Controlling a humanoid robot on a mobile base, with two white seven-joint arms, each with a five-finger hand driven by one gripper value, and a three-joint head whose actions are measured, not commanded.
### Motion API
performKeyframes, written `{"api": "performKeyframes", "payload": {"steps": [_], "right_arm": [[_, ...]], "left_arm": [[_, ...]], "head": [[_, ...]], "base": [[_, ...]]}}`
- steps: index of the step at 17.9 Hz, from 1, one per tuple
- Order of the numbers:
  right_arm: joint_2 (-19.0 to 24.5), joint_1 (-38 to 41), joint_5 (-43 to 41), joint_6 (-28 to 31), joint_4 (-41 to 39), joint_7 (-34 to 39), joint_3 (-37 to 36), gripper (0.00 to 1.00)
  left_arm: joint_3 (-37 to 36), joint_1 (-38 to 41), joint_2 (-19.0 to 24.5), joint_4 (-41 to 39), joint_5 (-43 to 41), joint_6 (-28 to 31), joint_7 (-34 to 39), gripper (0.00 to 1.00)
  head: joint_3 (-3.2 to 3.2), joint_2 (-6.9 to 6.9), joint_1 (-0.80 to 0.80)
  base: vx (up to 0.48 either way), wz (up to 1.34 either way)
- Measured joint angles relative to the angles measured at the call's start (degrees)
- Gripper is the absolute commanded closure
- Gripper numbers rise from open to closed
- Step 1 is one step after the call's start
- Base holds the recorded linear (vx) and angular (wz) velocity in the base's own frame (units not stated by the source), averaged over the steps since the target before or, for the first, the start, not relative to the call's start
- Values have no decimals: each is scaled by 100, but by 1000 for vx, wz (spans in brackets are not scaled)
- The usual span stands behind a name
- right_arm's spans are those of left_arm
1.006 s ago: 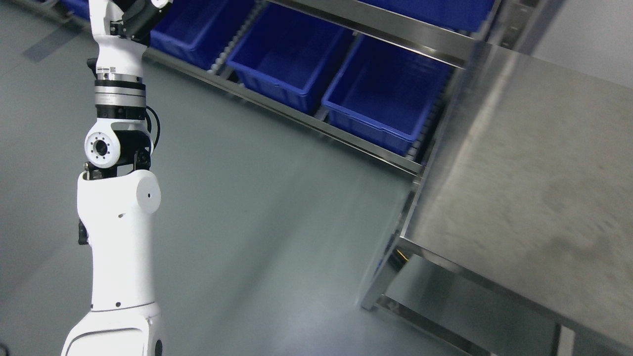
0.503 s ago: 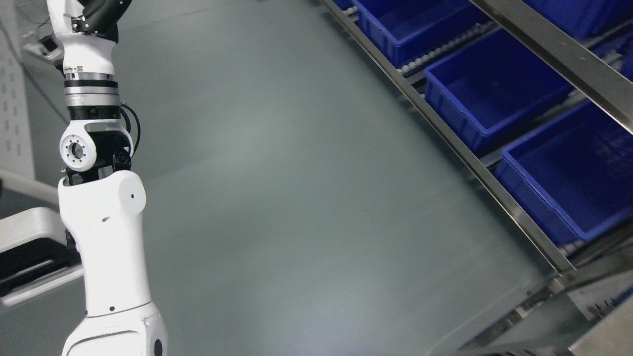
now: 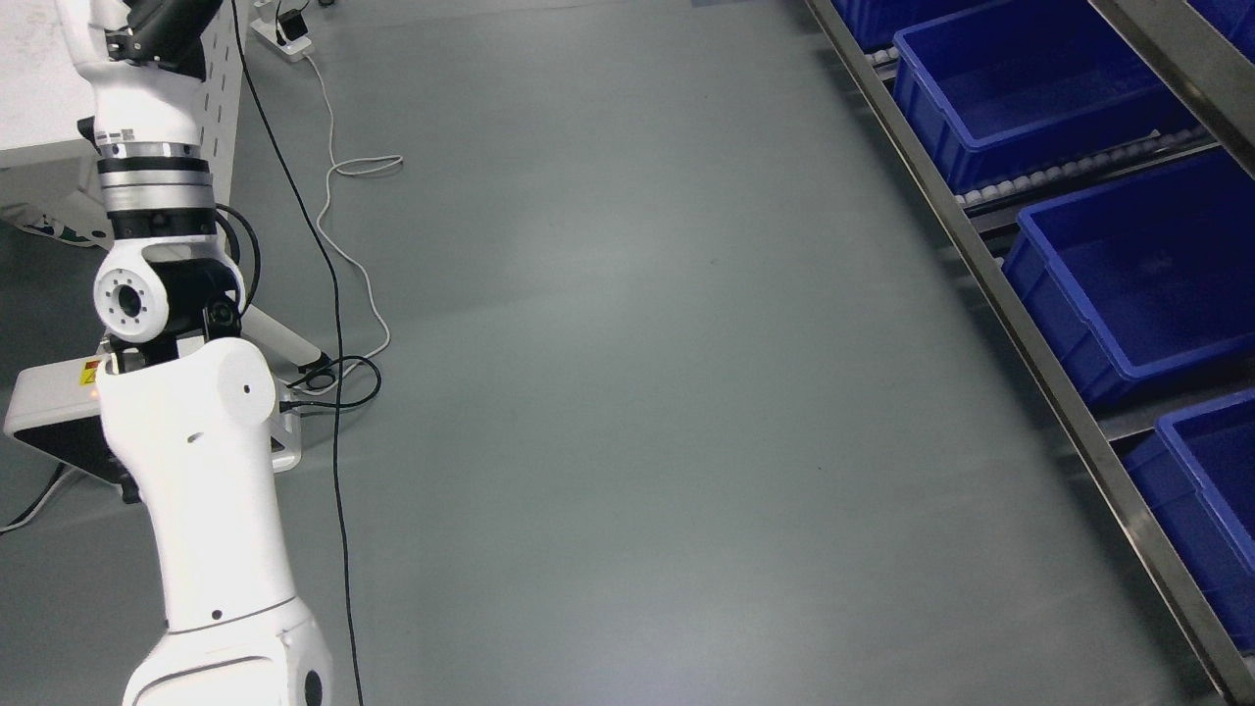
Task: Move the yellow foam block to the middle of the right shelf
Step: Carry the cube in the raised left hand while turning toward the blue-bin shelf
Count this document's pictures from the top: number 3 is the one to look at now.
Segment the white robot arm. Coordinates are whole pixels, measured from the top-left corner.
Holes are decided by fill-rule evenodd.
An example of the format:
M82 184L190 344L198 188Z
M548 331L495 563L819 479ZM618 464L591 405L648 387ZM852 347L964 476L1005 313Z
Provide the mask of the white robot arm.
M167 628L125 705L328 705L333 662L300 599L276 500L264 354L241 334L246 293L217 238L195 97L217 1L59 1L94 95L114 241L92 287L108 354L97 375L107 445L154 533Z

